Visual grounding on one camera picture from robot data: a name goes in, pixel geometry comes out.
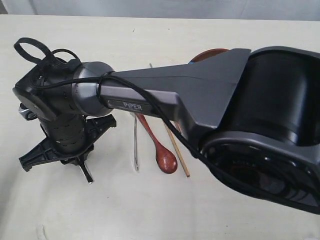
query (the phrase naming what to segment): black robotic arm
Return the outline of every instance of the black robotic arm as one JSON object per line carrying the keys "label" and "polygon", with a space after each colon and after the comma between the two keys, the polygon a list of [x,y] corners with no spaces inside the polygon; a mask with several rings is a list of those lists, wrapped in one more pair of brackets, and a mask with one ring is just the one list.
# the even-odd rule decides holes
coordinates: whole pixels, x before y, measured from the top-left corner
{"label": "black robotic arm", "polygon": [[[43,60],[21,43],[39,47]],[[116,126],[112,109],[162,118],[228,187],[320,214],[320,54],[289,47],[232,49],[203,61],[123,72],[103,62],[65,62],[42,43],[15,45],[36,63],[13,88],[24,116],[46,138],[20,158],[32,166],[82,166],[94,142]],[[182,135],[170,120],[180,123]]]}

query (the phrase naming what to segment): red wooden spoon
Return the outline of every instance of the red wooden spoon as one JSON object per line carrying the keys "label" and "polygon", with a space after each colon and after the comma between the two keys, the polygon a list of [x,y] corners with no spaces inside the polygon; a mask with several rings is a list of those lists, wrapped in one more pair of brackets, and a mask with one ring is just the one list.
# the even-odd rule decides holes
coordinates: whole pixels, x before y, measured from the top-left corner
{"label": "red wooden spoon", "polygon": [[170,152],[168,149],[166,149],[155,137],[153,132],[151,131],[149,124],[147,123],[147,120],[144,115],[136,113],[136,117],[139,119],[140,123],[144,126],[145,130],[150,135],[151,139],[154,142],[155,145],[155,160],[158,163],[159,168],[162,170],[162,172],[166,174],[172,174],[177,170],[178,162],[173,155],[172,152]]}

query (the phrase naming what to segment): piper logo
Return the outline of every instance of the piper logo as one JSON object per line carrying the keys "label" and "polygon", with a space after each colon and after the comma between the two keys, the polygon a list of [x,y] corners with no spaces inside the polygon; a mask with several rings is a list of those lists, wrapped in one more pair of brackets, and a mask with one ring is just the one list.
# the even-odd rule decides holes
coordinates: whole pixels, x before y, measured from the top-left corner
{"label": "piper logo", "polygon": [[123,101],[123,106],[126,109],[132,109],[132,110],[136,110],[136,111],[141,111],[142,112],[142,106],[139,104],[134,104],[134,103],[130,103],[130,102],[125,102]]}

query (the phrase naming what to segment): white table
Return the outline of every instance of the white table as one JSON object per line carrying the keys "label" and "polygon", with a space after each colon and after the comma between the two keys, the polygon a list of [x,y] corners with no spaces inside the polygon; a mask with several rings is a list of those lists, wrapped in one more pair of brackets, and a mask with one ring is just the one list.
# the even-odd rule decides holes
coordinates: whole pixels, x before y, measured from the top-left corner
{"label": "white table", "polygon": [[[187,63],[211,48],[285,45],[320,52],[320,23],[307,21],[147,19],[0,15],[0,239],[35,240],[300,240],[320,237],[320,217],[241,195],[217,181],[181,147],[191,177],[179,165],[162,173],[155,148],[138,126],[140,173],[133,168],[133,118],[113,111],[118,127],[95,144],[80,169],[59,162],[25,172],[18,158],[44,138],[37,120],[18,114],[14,84],[31,69],[13,49],[32,37],[50,49],[74,51],[116,71]],[[174,152],[164,125],[147,117]]]}

